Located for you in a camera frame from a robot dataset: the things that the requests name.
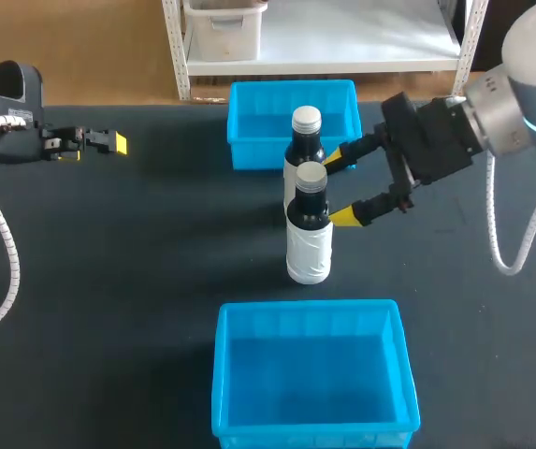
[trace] bottle cap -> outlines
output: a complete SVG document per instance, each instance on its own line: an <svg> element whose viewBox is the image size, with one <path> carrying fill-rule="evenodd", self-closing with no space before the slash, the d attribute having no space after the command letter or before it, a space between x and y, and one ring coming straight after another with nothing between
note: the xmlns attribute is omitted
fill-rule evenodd
<svg viewBox="0 0 536 449"><path fill-rule="evenodd" d="M306 194L315 194L326 188L326 168L319 162L304 162L297 168L297 189Z"/></svg>
<svg viewBox="0 0 536 449"><path fill-rule="evenodd" d="M322 127L320 109L313 106L301 106L293 112L293 129L300 134L313 134Z"/></svg>

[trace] black tabletop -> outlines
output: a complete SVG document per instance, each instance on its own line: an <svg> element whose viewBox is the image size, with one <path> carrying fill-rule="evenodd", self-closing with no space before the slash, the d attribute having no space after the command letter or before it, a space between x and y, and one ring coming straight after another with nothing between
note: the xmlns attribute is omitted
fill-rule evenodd
<svg viewBox="0 0 536 449"><path fill-rule="evenodd" d="M364 130L381 120L361 106ZM117 128L127 158L0 166L22 284L0 325L0 448L218 447L213 336L234 301L393 298L422 427L412 447L536 442L536 243L499 274L485 229L485 156L419 188L415 208L337 229L329 278L292 282L281 173L235 173L217 106L57 108ZM536 202L536 154L498 163L501 247ZM381 154L329 180L332 209L390 182ZM0 239L0 304L8 264Z"/></svg>

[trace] bottle label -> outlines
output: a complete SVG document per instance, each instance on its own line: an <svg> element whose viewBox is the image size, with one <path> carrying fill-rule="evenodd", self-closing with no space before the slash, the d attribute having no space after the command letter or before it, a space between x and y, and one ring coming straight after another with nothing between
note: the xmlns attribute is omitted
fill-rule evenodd
<svg viewBox="0 0 536 449"><path fill-rule="evenodd" d="M284 213L290 202L295 199L297 167L284 159Z"/></svg>
<svg viewBox="0 0 536 449"><path fill-rule="evenodd" d="M319 283L330 273L332 230L300 229L286 219L286 265L290 276L299 283Z"/></svg>

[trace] wooden floor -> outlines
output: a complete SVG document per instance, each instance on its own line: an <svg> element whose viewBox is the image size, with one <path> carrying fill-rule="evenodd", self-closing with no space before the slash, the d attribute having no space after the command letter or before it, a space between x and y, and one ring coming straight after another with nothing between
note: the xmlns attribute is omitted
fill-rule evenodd
<svg viewBox="0 0 536 449"><path fill-rule="evenodd" d="M159 0L0 0L0 62L36 66L47 105L178 104ZM451 92L454 72L342 76L359 101ZM193 79L192 97L227 101L232 79Z"/></svg>

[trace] blue plastic crate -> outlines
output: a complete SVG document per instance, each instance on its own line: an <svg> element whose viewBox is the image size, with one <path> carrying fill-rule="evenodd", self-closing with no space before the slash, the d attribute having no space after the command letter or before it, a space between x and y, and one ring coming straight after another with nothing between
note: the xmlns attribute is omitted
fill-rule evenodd
<svg viewBox="0 0 536 449"><path fill-rule="evenodd" d="M236 170L282 169L300 106L322 112L322 145L330 155L362 136L355 85L350 80L235 82L230 90L228 143Z"/></svg>
<svg viewBox="0 0 536 449"><path fill-rule="evenodd" d="M397 304L225 304L211 427L224 449L406 447L420 418Z"/></svg>

